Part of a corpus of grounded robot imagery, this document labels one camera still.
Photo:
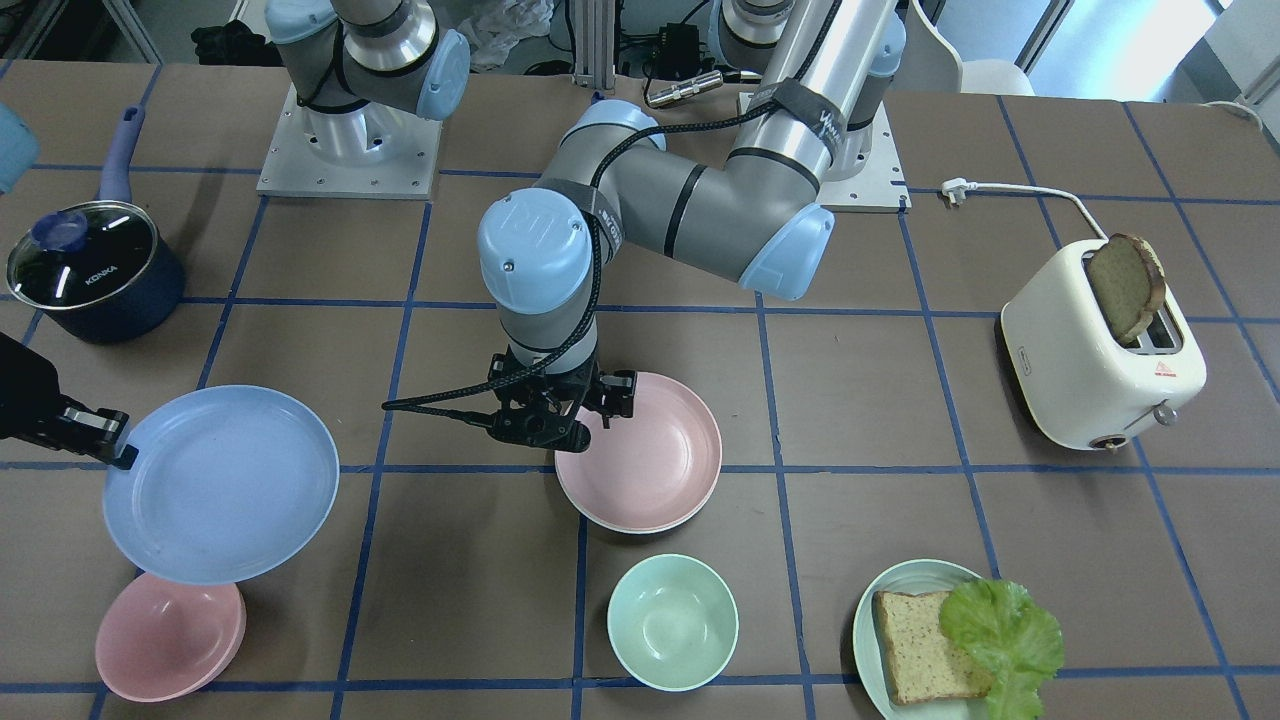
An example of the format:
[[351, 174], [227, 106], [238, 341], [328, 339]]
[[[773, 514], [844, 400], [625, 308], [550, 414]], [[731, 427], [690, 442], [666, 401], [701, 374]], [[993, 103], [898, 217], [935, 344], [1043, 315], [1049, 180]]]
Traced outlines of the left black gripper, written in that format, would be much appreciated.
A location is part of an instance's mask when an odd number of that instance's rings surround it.
[[577, 419], [586, 409], [604, 430], [618, 418], [634, 415], [637, 372], [603, 372], [596, 356], [572, 370], [534, 374], [495, 389], [500, 407], [485, 420], [486, 433], [499, 442], [553, 451], [585, 451], [591, 432]]

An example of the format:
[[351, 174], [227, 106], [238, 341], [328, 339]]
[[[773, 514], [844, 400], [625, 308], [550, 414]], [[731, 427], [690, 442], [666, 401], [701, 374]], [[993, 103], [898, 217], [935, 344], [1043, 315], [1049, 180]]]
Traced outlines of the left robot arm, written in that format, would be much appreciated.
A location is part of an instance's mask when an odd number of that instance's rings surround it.
[[604, 265], [623, 243], [778, 299], [801, 297], [835, 228], [820, 191], [863, 172], [872, 124], [906, 42], [892, 1], [722, 1], [721, 36], [762, 29], [763, 74], [722, 168], [671, 152], [677, 126], [593, 104], [536, 183], [477, 228], [480, 269], [509, 345], [485, 387], [499, 407], [468, 424], [498, 441], [584, 451], [581, 409], [630, 416], [636, 378], [596, 364]]

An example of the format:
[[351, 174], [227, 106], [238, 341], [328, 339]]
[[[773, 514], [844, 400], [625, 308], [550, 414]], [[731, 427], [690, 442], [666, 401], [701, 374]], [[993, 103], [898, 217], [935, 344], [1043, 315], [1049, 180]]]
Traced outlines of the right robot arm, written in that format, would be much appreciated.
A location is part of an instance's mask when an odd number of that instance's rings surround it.
[[[470, 46], [443, 27], [426, 1], [270, 1], [269, 38], [294, 88], [292, 117], [332, 169], [375, 167], [408, 155], [428, 122], [460, 105]], [[150, 234], [140, 263], [108, 264], [113, 288], [84, 301], [37, 302], [82, 340], [111, 343], [159, 325], [177, 305], [184, 273], [172, 250]], [[54, 365], [3, 340], [3, 437], [86, 455], [129, 470], [129, 418], [92, 410], [61, 393]]]

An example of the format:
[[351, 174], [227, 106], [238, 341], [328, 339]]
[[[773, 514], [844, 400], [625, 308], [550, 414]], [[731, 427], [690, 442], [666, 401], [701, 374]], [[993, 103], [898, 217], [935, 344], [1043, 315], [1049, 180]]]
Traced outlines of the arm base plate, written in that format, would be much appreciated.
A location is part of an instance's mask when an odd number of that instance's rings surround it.
[[288, 199], [431, 197], [443, 123], [370, 102], [346, 114], [302, 108], [289, 87], [257, 192]]
[[735, 193], [788, 210], [893, 213], [909, 206], [899, 150], [884, 110], [886, 85], [867, 79], [842, 97], [812, 100], [803, 120], [776, 108], [746, 123], [724, 173]]

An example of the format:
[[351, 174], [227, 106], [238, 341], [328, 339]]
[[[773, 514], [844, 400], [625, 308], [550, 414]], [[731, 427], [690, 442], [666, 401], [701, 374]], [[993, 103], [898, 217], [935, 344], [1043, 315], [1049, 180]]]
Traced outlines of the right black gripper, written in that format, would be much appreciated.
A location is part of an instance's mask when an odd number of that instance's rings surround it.
[[108, 461], [129, 471], [138, 450], [123, 439], [129, 415], [63, 395], [55, 366], [1, 336], [1, 437]]

